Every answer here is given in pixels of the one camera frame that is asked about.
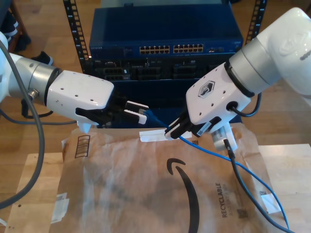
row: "network switch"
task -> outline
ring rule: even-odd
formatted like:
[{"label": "network switch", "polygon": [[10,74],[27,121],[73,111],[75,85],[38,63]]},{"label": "network switch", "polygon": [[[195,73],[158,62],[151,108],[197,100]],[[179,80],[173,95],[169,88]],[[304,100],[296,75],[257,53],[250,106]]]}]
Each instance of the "network switch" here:
[{"label": "network switch", "polygon": [[93,60],[146,59],[234,54],[242,43],[229,4],[158,5],[96,9],[89,48]]}]

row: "amazon box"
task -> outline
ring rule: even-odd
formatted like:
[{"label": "amazon box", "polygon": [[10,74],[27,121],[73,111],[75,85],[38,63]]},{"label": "amazon box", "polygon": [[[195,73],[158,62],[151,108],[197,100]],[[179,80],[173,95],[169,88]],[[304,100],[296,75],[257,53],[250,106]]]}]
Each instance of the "amazon box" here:
[{"label": "amazon box", "polygon": [[[271,186],[254,134],[239,123],[231,127],[236,160]],[[275,231],[239,186],[229,161],[179,139],[142,142],[139,131],[145,130],[72,132],[58,188],[58,199],[66,202],[50,233]],[[209,134],[188,140],[216,152]],[[239,170],[265,209],[260,196],[269,191]],[[285,225],[280,212],[271,217]]]}]

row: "cable connector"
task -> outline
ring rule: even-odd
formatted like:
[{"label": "cable connector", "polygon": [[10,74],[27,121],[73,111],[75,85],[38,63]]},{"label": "cable connector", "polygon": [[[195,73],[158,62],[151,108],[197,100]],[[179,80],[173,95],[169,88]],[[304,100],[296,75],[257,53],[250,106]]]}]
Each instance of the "cable connector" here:
[{"label": "cable connector", "polygon": [[234,152],[230,146],[230,143],[228,141],[228,139],[224,139],[224,144],[225,144],[225,148],[227,149],[227,152],[228,152],[228,156],[230,159],[234,158],[235,159],[235,155],[234,155]]}]

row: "wooden table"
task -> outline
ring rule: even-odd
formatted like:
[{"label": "wooden table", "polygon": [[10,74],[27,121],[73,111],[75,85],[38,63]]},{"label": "wooden table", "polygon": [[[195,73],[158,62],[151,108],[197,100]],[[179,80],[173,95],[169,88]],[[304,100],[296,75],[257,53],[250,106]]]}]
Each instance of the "wooden table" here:
[{"label": "wooden table", "polygon": [[[311,147],[309,144],[259,146],[273,189],[291,230],[311,232]],[[29,154],[20,190],[33,173],[37,154]],[[62,153],[48,153],[40,177],[29,194],[13,205],[5,233],[48,233],[63,166]]]}]

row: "white label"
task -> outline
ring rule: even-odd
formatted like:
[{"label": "white label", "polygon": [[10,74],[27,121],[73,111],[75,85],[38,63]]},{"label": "white label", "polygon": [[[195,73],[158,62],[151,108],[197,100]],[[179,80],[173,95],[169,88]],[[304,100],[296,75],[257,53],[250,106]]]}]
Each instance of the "white label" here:
[{"label": "white label", "polygon": [[62,218],[65,216],[67,209],[68,209],[68,204],[69,204],[69,199],[66,199],[66,197],[67,197],[67,193],[58,194],[56,196],[56,202],[55,202],[51,224],[55,222],[60,222]]},{"label": "white label", "polygon": [[281,209],[272,193],[261,196],[269,214],[280,212]]},{"label": "white label", "polygon": [[202,134],[211,126],[212,123],[206,122],[205,125],[197,132],[197,135],[202,136]]}]

